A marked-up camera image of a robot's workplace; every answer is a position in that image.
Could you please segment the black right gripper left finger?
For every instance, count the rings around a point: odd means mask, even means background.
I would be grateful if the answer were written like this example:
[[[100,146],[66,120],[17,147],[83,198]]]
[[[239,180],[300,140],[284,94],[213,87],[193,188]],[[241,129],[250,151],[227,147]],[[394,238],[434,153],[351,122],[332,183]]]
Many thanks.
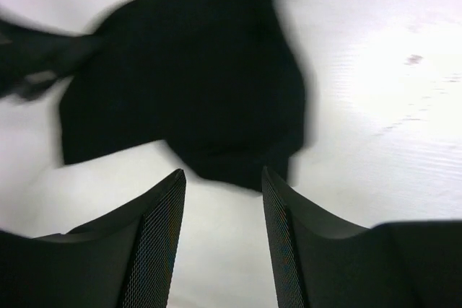
[[[176,170],[65,234],[1,233],[3,307],[158,307],[170,293],[186,195]]]

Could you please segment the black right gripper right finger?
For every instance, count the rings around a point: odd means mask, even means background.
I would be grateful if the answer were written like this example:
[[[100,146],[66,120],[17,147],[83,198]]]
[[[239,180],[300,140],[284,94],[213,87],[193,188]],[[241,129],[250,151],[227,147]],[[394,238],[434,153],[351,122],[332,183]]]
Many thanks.
[[[263,209],[280,307],[459,307],[461,222],[365,228],[262,174]]]

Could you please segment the black tank top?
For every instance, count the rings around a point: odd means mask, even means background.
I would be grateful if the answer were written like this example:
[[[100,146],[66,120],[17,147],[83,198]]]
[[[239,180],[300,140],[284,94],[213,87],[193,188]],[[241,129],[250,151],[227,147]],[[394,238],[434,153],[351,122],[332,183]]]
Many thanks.
[[[196,175],[258,191],[310,142],[310,90],[275,0],[130,0],[88,35],[1,21],[1,96],[62,79],[61,161],[164,141]]]

